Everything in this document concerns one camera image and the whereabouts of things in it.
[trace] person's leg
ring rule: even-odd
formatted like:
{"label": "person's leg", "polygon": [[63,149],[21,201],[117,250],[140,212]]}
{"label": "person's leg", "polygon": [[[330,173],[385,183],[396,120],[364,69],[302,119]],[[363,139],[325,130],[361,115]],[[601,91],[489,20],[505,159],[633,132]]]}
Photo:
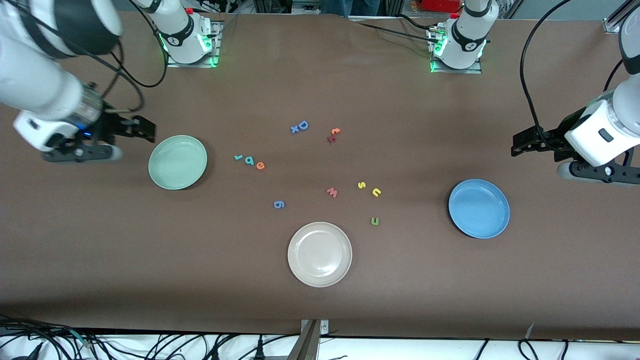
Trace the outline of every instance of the person's leg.
{"label": "person's leg", "polygon": [[351,15],[377,16],[380,0],[353,0]]}
{"label": "person's leg", "polygon": [[324,0],[322,13],[334,13],[342,17],[349,17],[353,0]]}

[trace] plate rim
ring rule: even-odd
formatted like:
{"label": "plate rim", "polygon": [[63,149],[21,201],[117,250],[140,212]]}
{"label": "plate rim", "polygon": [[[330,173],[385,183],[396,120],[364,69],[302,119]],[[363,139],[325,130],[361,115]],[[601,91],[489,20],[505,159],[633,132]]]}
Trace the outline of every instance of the plate rim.
{"label": "plate rim", "polygon": [[[346,254],[346,256],[347,256],[347,258],[348,258],[348,263],[347,263],[347,265],[346,265],[346,267],[345,267],[345,269],[344,269],[343,274],[342,274],[340,277],[338,277],[336,280],[334,280],[334,281],[332,281],[332,282],[330,282],[330,283],[328,283],[328,284],[325,284],[325,285],[309,284],[309,283],[307,283],[307,282],[303,281],[302,279],[300,279],[300,278],[298,277],[298,275],[296,275],[296,272],[293,270],[293,266],[291,266],[291,263],[292,263],[292,256],[291,256],[291,254],[292,254],[292,252],[293,252],[293,249],[295,248],[295,246],[294,246],[294,239],[295,239],[296,235],[298,235],[298,233],[302,232],[302,230],[304,230],[304,228],[309,227],[309,226],[312,226],[312,225],[328,225],[328,226],[330,226],[330,227],[333,227],[333,228],[337,229],[337,230],[338,230],[342,235],[344,235],[344,239],[346,240],[345,242],[346,242],[346,244],[347,244],[347,254]],[[327,288],[327,287],[329,287],[329,286],[336,285],[338,282],[340,282],[340,281],[341,281],[341,280],[342,280],[342,279],[347,275],[347,273],[349,272],[349,269],[351,268],[351,263],[353,262],[353,248],[352,248],[352,246],[351,246],[351,240],[349,239],[349,236],[347,236],[347,234],[346,234],[346,233],[345,233],[345,232],[344,232],[344,231],[343,231],[339,226],[337,226],[337,225],[335,225],[335,224],[332,224],[332,223],[330,223],[330,222],[325,222],[325,221],[310,222],[310,223],[308,223],[308,224],[305,224],[305,225],[301,226],[301,227],[300,227],[300,228],[299,228],[299,229],[298,229],[298,230],[293,234],[293,236],[291,236],[291,240],[289,240],[289,246],[287,247],[287,262],[288,262],[288,264],[289,264],[289,269],[290,269],[290,270],[291,270],[291,272],[293,273],[293,276],[295,276],[295,278],[296,278],[299,282],[302,282],[304,285],[311,286],[311,287],[313,287],[313,288]]]}
{"label": "plate rim", "polygon": [[[200,146],[200,148],[202,149],[202,152],[204,153],[204,166],[202,167],[202,171],[198,174],[198,176],[196,177],[196,179],[186,185],[186,186],[174,186],[174,187],[167,187],[167,186],[163,186],[161,184],[159,184],[156,179],[154,179],[154,176],[151,173],[151,160],[153,159],[154,156],[157,156],[157,154],[160,152],[160,146],[162,146],[162,144],[164,144],[165,142],[168,142],[171,139],[176,139],[176,138],[185,138],[185,139],[189,139],[192,142],[195,142],[197,145]],[[168,138],[164,139],[163,141],[161,141],[159,144],[156,145],[156,147],[154,148],[154,150],[151,152],[151,155],[149,156],[149,161],[147,162],[147,171],[149,172],[149,177],[151,177],[151,180],[158,185],[159,187],[165,189],[165,190],[182,190],[182,189],[186,189],[189,186],[195,184],[198,180],[200,180],[200,178],[202,177],[202,175],[204,175],[204,172],[207,170],[207,164],[209,163],[209,155],[207,154],[207,148],[204,146],[204,144],[198,140],[197,138],[195,138],[194,136],[191,135],[173,135],[173,136],[169,136]]]}
{"label": "plate rim", "polygon": [[[456,219],[451,215],[451,203],[452,203],[452,198],[454,197],[455,193],[459,193],[460,192],[460,188],[464,185],[466,185],[466,183],[481,183],[483,185],[490,185],[491,187],[493,187],[494,189],[496,189],[498,191],[498,193],[502,196],[502,198],[504,199],[504,203],[505,203],[505,207],[504,209],[506,210],[506,220],[504,222],[504,226],[502,226],[502,229],[500,229],[500,231],[498,231],[497,233],[495,233],[492,236],[476,236],[473,234],[470,234],[468,231],[464,230],[456,221]],[[502,232],[504,232],[507,228],[507,226],[509,225],[509,221],[511,220],[511,206],[509,205],[509,200],[507,199],[507,196],[504,194],[504,192],[495,184],[493,184],[491,181],[487,181],[484,179],[466,179],[466,180],[462,180],[460,181],[454,188],[453,190],[451,190],[451,193],[449,194],[449,203],[448,203],[448,208],[449,208],[449,218],[451,218],[451,221],[453,221],[453,224],[463,233],[465,233],[467,236],[471,236],[472,238],[476,238],[476,239],[482,239],[482,240],[487,240],[487,239],[491,239],[494,238],[500,234],[502,234]]]}

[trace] red container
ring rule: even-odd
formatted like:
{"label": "red container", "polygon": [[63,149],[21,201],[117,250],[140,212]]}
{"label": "red container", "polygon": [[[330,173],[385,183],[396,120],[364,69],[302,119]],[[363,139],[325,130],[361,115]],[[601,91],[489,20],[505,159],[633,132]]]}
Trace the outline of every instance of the red container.
{"label": "red container", "polygon": [[460,8],[460,0],[422,0],[422,9],[428,12],[454,13]]}

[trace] white floor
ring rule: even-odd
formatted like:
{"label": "white floor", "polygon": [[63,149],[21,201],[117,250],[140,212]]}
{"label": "white floor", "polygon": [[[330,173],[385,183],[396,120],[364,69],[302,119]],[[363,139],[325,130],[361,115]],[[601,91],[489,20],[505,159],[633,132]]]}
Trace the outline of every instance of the white floor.
{"label": "white floor", "polygon": [[[184,341],[192,338],[185,336],[168,349],[164,349],[156,359],[165,360],[166,357]],[[274,335],[264,336],[264,340],[274,338]],[[115,347],[144,356],[157,342],[157,335],[134,336],[99,336],[103,341],[108,341]],[[195,340],[181,349],[179,354],[185,360],[200,360],[215,342],[216,335],[207,335],[204,340]],[[0,346],[8,337],[0,338]],[[243,354],[256,346],[258,336],[242,335],[230,340],[221,347],[220,360],[238,360]],[[297,337],[284,338],[274,341],[264,347],[267,356],[286,356],[292,349]],[[13,359],[18,356],[27,356],[40,340],[27,340],[19,338],[7,346],[0,348],[0,359]],[[474,360],[482,345],[482,340],[390,340],[390,339],[322,339],[319,348],[318,360],[335,360],[338,357],[347,356],[346,360],[387,360],[387,359],[429,359],[429,360]],[[562,342],[532,341],[540,360],[558,360],[564,346]],[[73,350],[69,345],[65,346],[69,354],[73,356]],[[525,354],[534,359],[525,346]],[[98,351],[100,359],[107,359],[106,354]],[[135,359],[133,356],[119,354],[111,351],[114,360]],[[82,351],[83,359],[93,359],[88,349]],[[640,344],[621,343],[595,343],[572,342],[569,344],[566,360],[636,360],[640,357]],[[45,343],[38,360],[57,360],[51,344]],[[518,351],[517,341],[490,341],[481,360],[524,360]]]}

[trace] green plate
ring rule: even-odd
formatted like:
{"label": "green plate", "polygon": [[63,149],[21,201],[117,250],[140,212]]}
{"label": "green plate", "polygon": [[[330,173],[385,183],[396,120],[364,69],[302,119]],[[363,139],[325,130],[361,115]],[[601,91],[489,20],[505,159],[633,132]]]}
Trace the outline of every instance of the green plate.
{"label": "green plate", "polygon": [[156,185],[167,190],[180,190],[193,185],[207,168],[207,150],[198,139],[176,135],[163,142],[149,157],[149,176]]}

